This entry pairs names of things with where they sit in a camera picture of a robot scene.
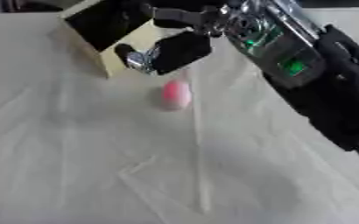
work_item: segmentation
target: open box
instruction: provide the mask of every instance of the open box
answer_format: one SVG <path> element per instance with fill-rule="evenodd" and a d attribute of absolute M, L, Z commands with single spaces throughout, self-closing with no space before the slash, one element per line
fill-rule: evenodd
<path fill-rule="evenodd" d="M 126 1 L 86 0 L 61 14 L 72 40 L 107 77 L 126 68 L 115 53 L 117 45 L 126 43 L 145 52 L 163 37 L 152 20 Z"/>

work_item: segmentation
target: white cloth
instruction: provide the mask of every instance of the white cloth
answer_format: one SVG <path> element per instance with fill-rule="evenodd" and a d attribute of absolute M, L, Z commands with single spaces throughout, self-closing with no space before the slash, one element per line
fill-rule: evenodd
<path fill-rule="evenodd" d="M 359 10 L 319 10 L 359 41 Z M 56 14 L 0 15 L 0 223 L 359 223 L 359 157 L 224 38 L 166 77 L 110 80 Z M 174 76 L 193 106 L 159 108 Z"/>

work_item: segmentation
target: green light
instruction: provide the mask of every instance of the green light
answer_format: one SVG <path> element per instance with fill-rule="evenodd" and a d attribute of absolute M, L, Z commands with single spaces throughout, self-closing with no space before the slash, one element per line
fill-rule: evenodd
<path fill-rule="evenodd" d="M 255 44 L 255 41 L 248 39 L 248 40 L 246 40 L 246 44 L 253 46 Z"/>
<path fill-rule="evenodd" d="M 283 68 L 290 74 L 290 76 L 298 74 L 303 71 L 305 67 L 306 66 L 302 61 L 296 59 L 289 59 L 283 64 Z"/>

